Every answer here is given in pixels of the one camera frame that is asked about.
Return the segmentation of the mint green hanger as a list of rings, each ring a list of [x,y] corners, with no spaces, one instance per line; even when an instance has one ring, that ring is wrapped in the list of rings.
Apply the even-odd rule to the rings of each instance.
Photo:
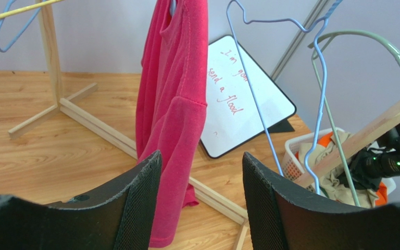
[[[337,153],[338,143],[350,139],[400,101],[400,66],[394,56],[375,40],[346,31],[324,34],[308,46],[314,74],[326,94],[322,112],[327,117],[315,129],[315,139],[320,130],[331,128],[335,132],[330,149],[317,146],[311,154],[310,168]],[[350,205],[354,205],[354,195],[362,207],[377,203],[377,191],[350,188],[343,165],[319,177],[314,185],[324,196]]]

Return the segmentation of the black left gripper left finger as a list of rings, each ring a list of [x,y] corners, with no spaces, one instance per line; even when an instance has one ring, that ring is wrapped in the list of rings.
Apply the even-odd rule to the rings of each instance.
[[[0,195],[0,249],[148,249],[162,156],[67,202]]]

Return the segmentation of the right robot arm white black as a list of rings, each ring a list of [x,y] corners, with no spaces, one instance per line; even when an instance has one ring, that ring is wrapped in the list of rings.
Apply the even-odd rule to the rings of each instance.
[[[378,148],[364,147],[348,164],[357,190],[377,191],[383,178],[400,176],[400,123],[376,142]]]

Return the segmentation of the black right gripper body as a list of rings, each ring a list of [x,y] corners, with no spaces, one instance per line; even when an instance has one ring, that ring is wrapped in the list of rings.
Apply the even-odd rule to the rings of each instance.
[[[377,191],[383,178],[400,176],[400,152],[364,148],[352,157],[348,169],[356,190]]]

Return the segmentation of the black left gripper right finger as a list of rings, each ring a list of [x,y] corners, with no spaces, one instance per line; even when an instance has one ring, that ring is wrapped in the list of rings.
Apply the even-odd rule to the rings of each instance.
[[[339,203],[275,173],[250,153],[243,184],[254,249],[400,249],[400,203]]]

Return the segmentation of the light blue wire hanger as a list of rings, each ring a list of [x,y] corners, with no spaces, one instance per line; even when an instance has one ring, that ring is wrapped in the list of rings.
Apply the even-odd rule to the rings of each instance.
[[[25,17],[24,23],[9,24],[8,18],[0,19],[0,53],[9,51],[20,37],[28,30],[41,11],[41,7],[31,11],[29,18]]]

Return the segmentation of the magenta t-shirt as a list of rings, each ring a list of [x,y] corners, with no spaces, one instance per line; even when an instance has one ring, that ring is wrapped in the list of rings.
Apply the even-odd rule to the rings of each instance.
[[[207,1],[157,1],[142,57],[135,136],[139,160],[162,155],[157,205],[149,246],[169,246],[181,210],[197,205],[189,184],[206,120]]]

